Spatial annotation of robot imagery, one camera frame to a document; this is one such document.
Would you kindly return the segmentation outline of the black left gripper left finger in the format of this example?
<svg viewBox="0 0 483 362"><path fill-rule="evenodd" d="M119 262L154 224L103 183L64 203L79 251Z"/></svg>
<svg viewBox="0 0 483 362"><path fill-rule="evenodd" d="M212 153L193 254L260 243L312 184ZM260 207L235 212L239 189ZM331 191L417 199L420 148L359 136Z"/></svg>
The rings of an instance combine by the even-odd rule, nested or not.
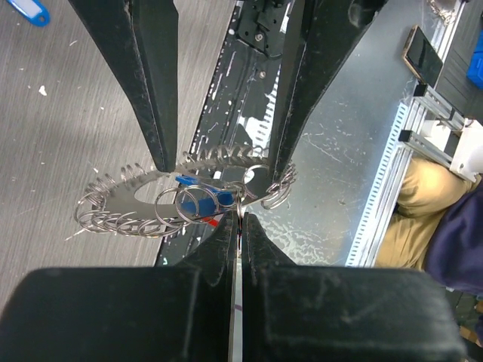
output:
<svg viewBox="0 0 483 362"><path fill-rule="evenodd" d="M3 361L228 361L236 217L175 265L40 268L1 315Z"/></svg>

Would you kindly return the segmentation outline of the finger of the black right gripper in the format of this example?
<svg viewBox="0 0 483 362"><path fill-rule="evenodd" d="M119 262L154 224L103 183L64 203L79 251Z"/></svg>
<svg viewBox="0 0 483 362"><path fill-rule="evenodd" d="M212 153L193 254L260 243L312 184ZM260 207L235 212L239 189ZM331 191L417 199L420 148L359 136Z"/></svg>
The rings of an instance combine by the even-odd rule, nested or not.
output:
<svg viewBox="0 0 483 362"><path fill-rule="evenodd" d="M156 168L177 160L178 12L171 0L72 1L125 92Z"/></svg>
<svg viewBox="0 0 483 362"><path fill-rule="evenodd" d="M383 1L293 2L269 143L272 181L281 179L310 114L384 5Z"/></svg>

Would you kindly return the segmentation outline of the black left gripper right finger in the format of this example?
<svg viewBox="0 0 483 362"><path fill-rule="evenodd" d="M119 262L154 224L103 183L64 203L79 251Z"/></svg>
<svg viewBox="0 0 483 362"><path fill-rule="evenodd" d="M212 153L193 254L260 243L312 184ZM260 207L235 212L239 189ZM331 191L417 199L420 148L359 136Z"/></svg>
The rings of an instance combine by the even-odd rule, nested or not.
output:
<svg viewBox="0 0 483 362"><path fill-rule="evenodd" d="M466 346L440 287L419 271L297 265L246 213L245 361L459 361Z"/></svg>

